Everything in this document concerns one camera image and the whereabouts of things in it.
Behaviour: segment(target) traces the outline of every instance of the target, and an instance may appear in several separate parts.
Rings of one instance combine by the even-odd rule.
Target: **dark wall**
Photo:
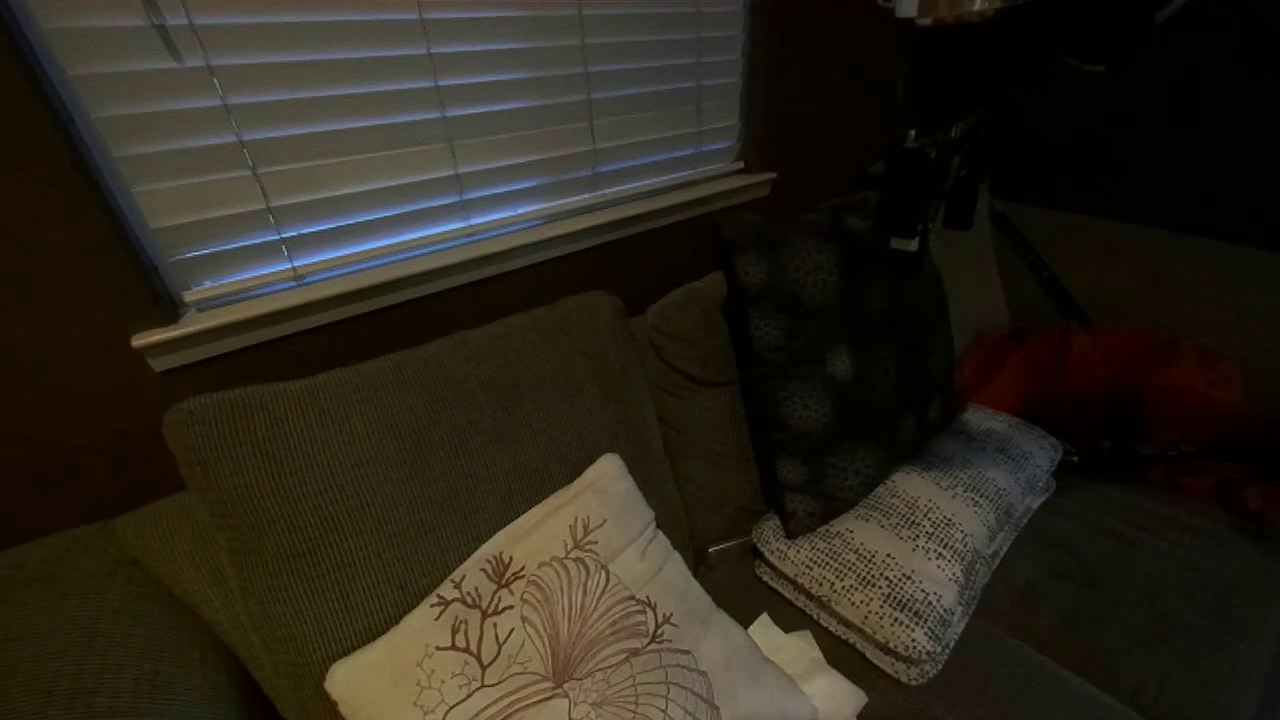
[[[749,161],[778,172],[774,205],[840,193],[882,154],[895,43],[870,0],[756,0]],[[714,220],[691,220],[153,377],[127,336],[161,306],[8,38],[0,96],[0,547],[178,489],[161,417],[185,398],[308,377],[584,287],[641,309],[714,268]]]

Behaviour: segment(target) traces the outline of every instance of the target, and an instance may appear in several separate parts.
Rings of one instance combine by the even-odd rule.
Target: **red fabric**
[[[1082,459],[1140,459],[1145,484],[1280,526],[1275,431],[1252,420],[1238,374],[1208,349],[1151,334],[1001,334],[959,356],[959,390]]]

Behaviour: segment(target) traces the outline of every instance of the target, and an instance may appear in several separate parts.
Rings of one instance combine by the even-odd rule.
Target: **window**
[[[739,157],[745,0],[13,11],[189,321],[557,239]]]

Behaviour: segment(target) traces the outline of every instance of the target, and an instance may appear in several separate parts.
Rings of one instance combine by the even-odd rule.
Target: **couch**
[[[722,280],[591,292],[163,420],[185,493],[0,555],[0,717],[336,717],[324,668],[620,451],[729,616],[810,630],[864,717],[1280,717],[1275,535],[1060,474],[953,661],[902,690],[751,571]]]

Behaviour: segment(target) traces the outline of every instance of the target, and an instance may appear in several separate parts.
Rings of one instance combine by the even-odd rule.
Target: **embroidered pillow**
[[[1060,444],[1040,430],[967,408],[864,505],[789,539],[756,526],[759,582],[857,644],[902,683],[953,656],[989,576],[1050,497]]]
[[[691,582],[620,455],[495,534],[324,690],[357,720],[810,717]]]
[[[772,511],[802,535],[864,500],[959,414],[953,318],[875,197],[796,223],[729,223],[729,323]]]

